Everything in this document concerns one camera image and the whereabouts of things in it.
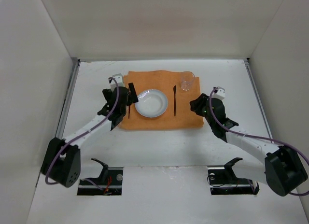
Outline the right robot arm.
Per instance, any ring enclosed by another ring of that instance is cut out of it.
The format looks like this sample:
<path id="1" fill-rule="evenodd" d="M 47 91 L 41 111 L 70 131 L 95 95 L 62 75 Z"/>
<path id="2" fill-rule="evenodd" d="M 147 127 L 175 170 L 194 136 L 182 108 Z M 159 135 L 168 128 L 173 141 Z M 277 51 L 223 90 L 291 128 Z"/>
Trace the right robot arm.
<path id="1" fill-rule="evenodd" d="M 208 169 L 208 182 L 213 188 L 237 182 L 247 183 L 257 194 L 254 182 L 261 182 L 279 196 L 294 195 L 293 190 L 309 177 L 301 159 L 308 162 L 295 147 L 279 140 L 251 135 L 226 116 L 222 100 L 201 94 L 190 102 L 190 110 L 204 117 L 215 137 L 239 147 L 257 159 L 260 166 L 241 165 L 242 157 L 235 157 L 222 166 Z"/>

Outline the white bowl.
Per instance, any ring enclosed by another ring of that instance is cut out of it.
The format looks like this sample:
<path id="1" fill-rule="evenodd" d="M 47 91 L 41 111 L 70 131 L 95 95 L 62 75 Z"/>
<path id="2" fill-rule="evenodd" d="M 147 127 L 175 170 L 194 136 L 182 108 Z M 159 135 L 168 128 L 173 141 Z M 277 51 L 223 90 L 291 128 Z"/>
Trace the white bowl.
<path id="1" fill-rule="evenodd" d="M 168 103 L 168 98 L 162 91 L 146 89 L 138 94 L 138 102 L 135 103 L 135 109 L 146 118 L 156 118 L 167 110 Z"/>

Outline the clear plastic cup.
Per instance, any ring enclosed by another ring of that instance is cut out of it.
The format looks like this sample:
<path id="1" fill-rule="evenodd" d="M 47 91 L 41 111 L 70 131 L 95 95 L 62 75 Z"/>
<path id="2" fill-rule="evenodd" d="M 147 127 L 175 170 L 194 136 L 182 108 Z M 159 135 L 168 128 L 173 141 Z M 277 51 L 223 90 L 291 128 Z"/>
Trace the clear plastic cup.
<path id="1" fill-rule="evenodd" d="M 195 81 L 195 75 L 191 71 L 181 72 L 181 89 L 189 91 Z"/>

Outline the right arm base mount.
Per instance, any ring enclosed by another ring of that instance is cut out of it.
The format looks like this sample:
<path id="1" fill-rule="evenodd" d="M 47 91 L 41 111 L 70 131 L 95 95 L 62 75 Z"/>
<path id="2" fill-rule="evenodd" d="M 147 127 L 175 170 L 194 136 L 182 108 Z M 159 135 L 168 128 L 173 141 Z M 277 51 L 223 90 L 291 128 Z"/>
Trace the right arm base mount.
<path id="1" fill-rule="evenodd" d="M 208 167 L 207 182 L 211 195 L 257 195 L 260 188 L 257 182 L 245 178 L 237 178 L 224 166 Z"/>

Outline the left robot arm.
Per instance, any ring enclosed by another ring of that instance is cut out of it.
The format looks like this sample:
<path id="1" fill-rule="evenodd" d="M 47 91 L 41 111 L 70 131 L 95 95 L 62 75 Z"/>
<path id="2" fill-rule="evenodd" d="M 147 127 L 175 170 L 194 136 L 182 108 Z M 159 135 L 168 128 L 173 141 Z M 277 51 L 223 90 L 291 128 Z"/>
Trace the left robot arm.
<path id="1" fill-rule="evenodd" d="M 125 86 L 113 77 L 109 83 L 111 87 L 102 90 L 106 104 L 88 124 L 63 139 L 50 140 L 41 166 L 47 185 L 73 186 L 81 174 L 81 149 L 86 141 L 115 129 L 126 116 L 127 107 L 139 101 L 133 83 Z"/>

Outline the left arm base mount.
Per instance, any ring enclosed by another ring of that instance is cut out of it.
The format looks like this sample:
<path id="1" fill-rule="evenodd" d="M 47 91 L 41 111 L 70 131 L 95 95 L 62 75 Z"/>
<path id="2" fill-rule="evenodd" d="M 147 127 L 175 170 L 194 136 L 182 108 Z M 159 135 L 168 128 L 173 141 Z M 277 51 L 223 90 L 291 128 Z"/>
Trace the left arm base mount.
<path id="1" fill-rule="evenodd" d="M 121 196 L 124 168 L 109 168 L 104 175 L 80 180 L 78 196 Z"/>

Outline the black plastic knife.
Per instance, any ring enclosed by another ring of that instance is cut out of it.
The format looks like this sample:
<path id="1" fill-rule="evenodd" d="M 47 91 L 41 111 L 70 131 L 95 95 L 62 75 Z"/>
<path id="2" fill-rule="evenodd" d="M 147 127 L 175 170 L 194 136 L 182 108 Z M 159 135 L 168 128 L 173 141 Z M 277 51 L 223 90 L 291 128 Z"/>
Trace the black plastic knife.
<path id="1" fill-rule="evenodd" d="M 177 86 L 174 85 L 173 87 L 173 95 L 174 95 L 174 100 L 173 100 L 173 111 L 174 111 L 174 117 L 176 117 L 176 91 L 177 91 Z"/>

